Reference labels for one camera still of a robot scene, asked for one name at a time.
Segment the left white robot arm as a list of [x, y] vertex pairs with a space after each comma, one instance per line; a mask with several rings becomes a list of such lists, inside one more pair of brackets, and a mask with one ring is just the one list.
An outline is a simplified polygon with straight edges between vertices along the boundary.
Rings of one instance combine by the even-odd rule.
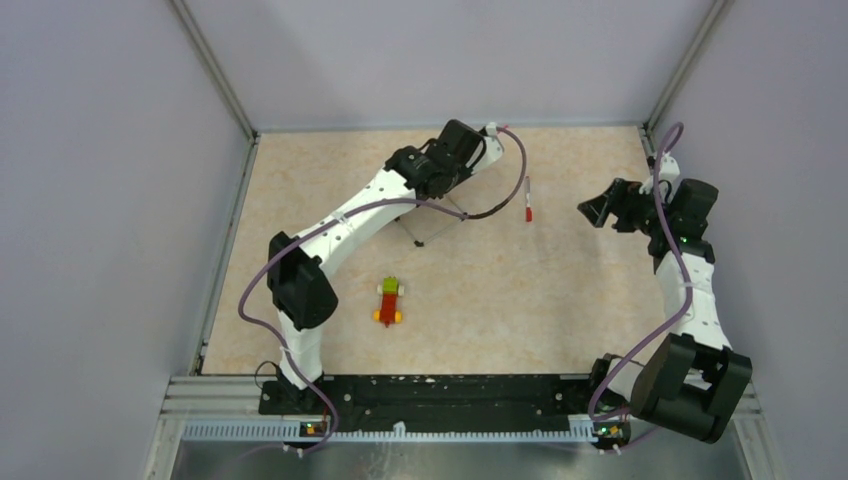
[[297, 413], [319, 404], [324, 323], [339, 300], [330, 279], [379, 230], [424, 202], [440, 199], [498, 161], [503, 154], [495, 124], [476, 130], [452, 119], [422, 146], [396, 150], [351, 199], [296, 235], [275, 235], [266, 284], [277, 310], [282, 349], [283, 401]]

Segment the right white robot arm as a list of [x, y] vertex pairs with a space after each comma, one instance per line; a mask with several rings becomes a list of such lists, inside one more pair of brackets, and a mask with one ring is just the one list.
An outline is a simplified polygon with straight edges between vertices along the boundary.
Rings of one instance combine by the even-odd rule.
[[638, 343], [662, 341], [646, 364], [632, 355], [597, 360], [586, 385], [597, 420], [629, 414], [712, 444], [723, 435], [752, 377], [749, 357], [733, 350], [717, 314], [712, 277], [715, 254], [704, 240], [718, 199], [713, 185], [682, 180], [669, 198], [642, 183], [616, 178], [578, 210], [596, 228], [608, 216], [619, 233], [641, 232], [664, 298], [667, 320]]

